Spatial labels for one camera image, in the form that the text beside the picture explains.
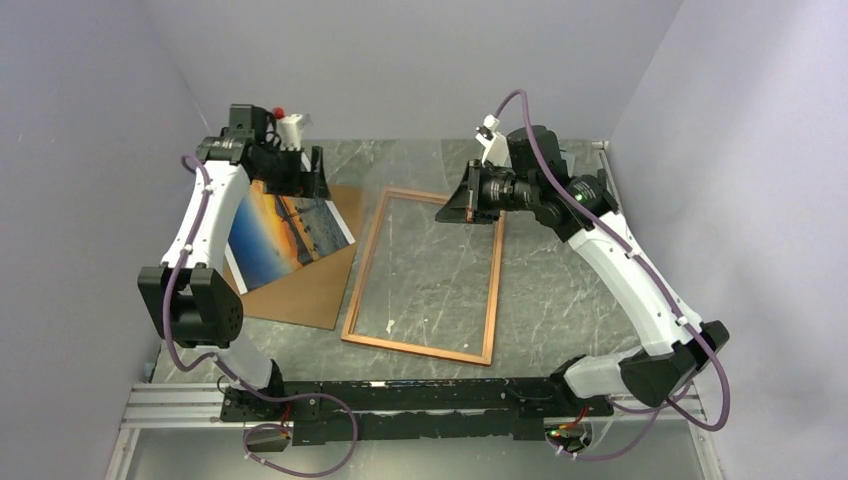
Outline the sunset landscape photo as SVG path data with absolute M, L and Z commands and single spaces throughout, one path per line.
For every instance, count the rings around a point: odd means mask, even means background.
M 334 201 L 267 194 L 256 181 L 236 210 L 226 258 L 246 294 L 354 243 Z

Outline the brown backing board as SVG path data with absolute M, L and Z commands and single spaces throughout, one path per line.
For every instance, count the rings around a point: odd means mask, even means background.
M 245 315 L 332 330 L 341 310 L 364 218 L 365 195 L 353 186 L 332 185 L 331 198 L 352 230 L 355 243 L 269 285 L 241 294 L 226 258 L 224 277 L 240 295 Z

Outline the wooden picture frame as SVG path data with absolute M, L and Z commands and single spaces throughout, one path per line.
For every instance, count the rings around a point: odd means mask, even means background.
M 387 187 L 363 248 L 343 341 L 489 366 L 505 222 L 448 226 L 444 194 Z

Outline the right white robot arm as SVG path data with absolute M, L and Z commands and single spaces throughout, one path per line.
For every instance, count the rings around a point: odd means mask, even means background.
M 726 344 L 726 327 L 702 321 L 671 288 L 656 285 L 605 171 L 572 174 L 554 132 L 535 125 L 504 136 L 480 126 L 476 138 L 483 156 L 467 163 L 436 221 L 491 224 L 504 212 L 532 213 L 596 272 L 640 342 L 626 352 L 566 362 L 549 391 L 554 409 L 572 415 L 591 397 L 618 394 L 661 406 L 706 366 L 704 344 L 713 351 Z

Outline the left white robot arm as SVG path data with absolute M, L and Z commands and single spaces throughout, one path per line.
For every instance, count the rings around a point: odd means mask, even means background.
M 278 417 L 286 392 L 276 363 L 242 336 L 240 295 L 223 275 L 238 207 L 255 181 L 268 194 L 326 199 L 323 151 L 282 150 L 252 135 L 208 136 L 183 156 L 195 178 L 178 233 L 158 264 L 143 267 L 137 285 L 174 364 L 189 372 L 214 363 L 247 407 L 263 420 Z

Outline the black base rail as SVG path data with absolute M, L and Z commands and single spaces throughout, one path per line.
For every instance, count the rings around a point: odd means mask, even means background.
M 328 442 L 481 438 L 539 440 L 583 417 L 609 417 L 602 396 L 580 399 L 550 377 L 390 381 L 289 381 L 275 402 L 225 391 L 224 423 L 290 422 L 295 445 Z

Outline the aluminium extrusion rail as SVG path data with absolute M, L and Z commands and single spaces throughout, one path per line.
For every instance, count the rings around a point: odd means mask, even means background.
M 202 428 L 223 424 L 224 394 L 214 383 L 135 384 L 122 418 L 127 428 Z

